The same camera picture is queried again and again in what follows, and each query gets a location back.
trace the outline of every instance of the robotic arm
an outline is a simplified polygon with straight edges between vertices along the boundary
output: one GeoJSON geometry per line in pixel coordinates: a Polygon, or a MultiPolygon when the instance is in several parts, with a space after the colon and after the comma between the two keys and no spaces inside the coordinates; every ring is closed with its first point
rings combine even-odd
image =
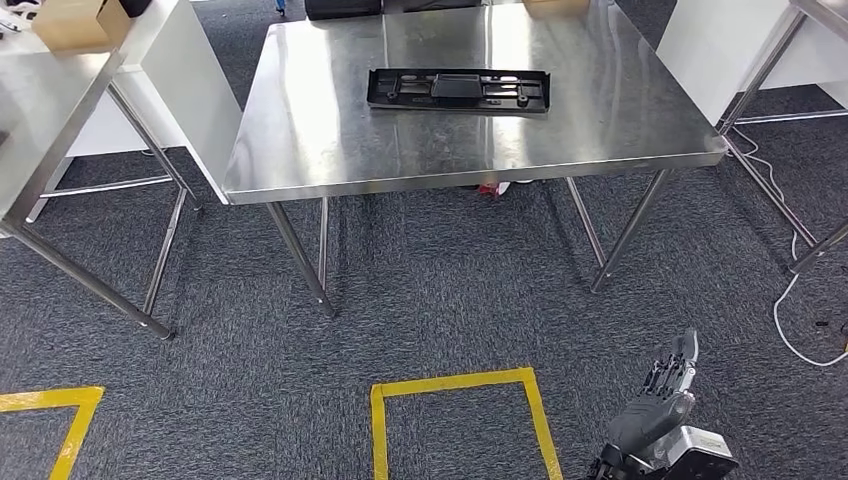
{"type": "Polygon", "coordinates": [[[610,422],[609,443],[585,480],[720,480],[736,468],[724,437],[683,425],[695,406],[689,386],[697,361],[698,334],[690,328],[610,422]]]}

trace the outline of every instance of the cardboard box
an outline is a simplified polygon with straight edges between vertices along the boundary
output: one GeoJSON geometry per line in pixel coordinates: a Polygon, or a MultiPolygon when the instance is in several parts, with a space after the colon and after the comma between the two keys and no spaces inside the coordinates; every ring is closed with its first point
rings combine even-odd
{"type": "Polygon", "coordinates": [[[51,51],[119,47],[130,29],[119,0],[47,0],[32,31],[51,51]]]}

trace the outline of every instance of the gray carpet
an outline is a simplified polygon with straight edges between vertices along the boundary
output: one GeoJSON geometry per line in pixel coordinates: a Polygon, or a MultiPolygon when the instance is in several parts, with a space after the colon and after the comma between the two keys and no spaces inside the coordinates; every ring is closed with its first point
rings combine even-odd
{"type": "MultiPolygon", "coordinates": [[[[654,45],[673,4],[622,2],[654,45]]],[[[243,104],[278,21],[273,4],[194,5],[243,104]]],[[[298,5],[287,10],[302,18],[298,5]]],[[[828,103],[805,87],[768,92],[755,109],[828,103]]],[[[817,235],[848,215],[845,125],[746,129],[817,235]]],[[[536,370],[574,479],[652,355],[687,326],[702,339],[689,423],[725,435],[742,464],[733,478],[848,478],[848,362],[814,368],[780,342],[770,312],[790,278],[791,231],[733,161],[678,176],[599,295],[588,292],[593,256],[561,181],[498,200],[462,189],[336,199],[328,281],[339,314],[328,319],[266,211],[217,204],[188,154],[171,154],[207,202],[180,225],[156,309],[179,330],[174,341],[145,335],[0,241],[0,392],[106,387],[74,479],[371,478],[372,384],[519,366],[536,370]]],[[[151,163],[82,159],[64,186],[137,176],[151,163]]],[[[578,180],[606,245],[647,181],[578,180]]],[[[140,302],[174,197],[160,185],[51,201],[36,228],[140,302]]],[[[314,258],[318,202],[288,209],[314,258]]],[[[816,359],[838,354],[847,298],[842,246],[785,304],[791,340],[816,359]]],[[[518,385],[390,398],[386,410],[392,478],[546,478],[518,385]]],[[[45,478],[68,412],[0,414],[0,478],[45,478]]]]}

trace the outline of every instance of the yellow tape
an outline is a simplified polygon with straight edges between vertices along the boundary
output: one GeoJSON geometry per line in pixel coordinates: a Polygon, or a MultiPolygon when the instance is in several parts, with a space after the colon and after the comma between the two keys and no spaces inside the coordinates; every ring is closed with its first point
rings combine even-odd
{"type": "Polygon", "coordinates": [[[374,435],[374,480],[389,480],[386,404],[379,384],[371,387],[371,431],[374,435]]]}
{"type": "Polygon", "coordinates": [[[467,373],[449,377],[424,378],[406,382],[378,384],[382,387],[384,397],[409,395],[413,393],[438,392],[440,390],[455,390],[457,388],[472,388],[499,383],[521,382],[524,370],[532,368],[516,368],[514,370],[499,370],[496,372],[467,373]]]}
{"type": "Polygon", "coordinates": [[[556,448],[548,428],[545,409],[542,407],[542,395],[539,393],[536,375],[530,367],[373,385],[371,387],[371,431],[374,436],[374,480],[389,480],[385,397],[517,382],[524,385],[527,401],[530,403],[533,427],[536,430],[536,438],[539,441],[539,449],[542,451],[548,477],[550,480],[562,480],[556,448]]]}
{"type": "Polygon", "coordinates": [[[539,441],[539,450],[542,451],[542,458],[545,460],[548,477],[550,480],[562,480],[562,470],[559,467],[559,459],[556,456],[554,440],[551,437],[551,430],[548,427],[548,419],[545,417],[545,407],[542,406],[542,393],[539,392],[536,375],[533,373],[532,368],[525,370],[525,372],[522,372],[524,375],[524,392],[527,394],[527,401],[530,403],[530,414],[533,416],[536,439],[539,441]]]}
{"type": "Polygon", "coordinates": [[[103,387],[82,387],[0,395],[0,412],[79,407],[50,472],[50,480],[63,480],[71,474],[94,410],[103,397],[103,390],[103,387]]]}

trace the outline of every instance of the white panel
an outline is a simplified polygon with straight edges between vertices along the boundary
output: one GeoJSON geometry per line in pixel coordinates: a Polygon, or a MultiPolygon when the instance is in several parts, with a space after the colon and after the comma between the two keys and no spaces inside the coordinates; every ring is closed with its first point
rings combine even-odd
{"type": "Polygon", "coordinates": [[[848,80],[846,58],[848,43],[815,20],[807,19],[762,88],[848,80]]]}
{"type": "Polygon", "coordinates": [[[188,0],[179,0],[141,61],[218,198],[241,109],[188,0]]]}
{"type": "MultiPolygon", "coordinates": [[[[792,17],[787,0],[680,0],[657,55],[711,122],[756,73],[792,17]]],[[[848,79],[848,45],[808,20],[764,88],[848,79]]]]}
{"type": "MultiPolygon", "coordinates": [[[[144,73],[118,74],[114,82],[160,146],[185,145],[185,138],[179,126],[144,73]]],[[[68,156],[132,152],[145,148],[147,146],[124,118],[124,114],[115,105],[112,97],[103,95],[94,113],[80,131],[68,156]]]]}

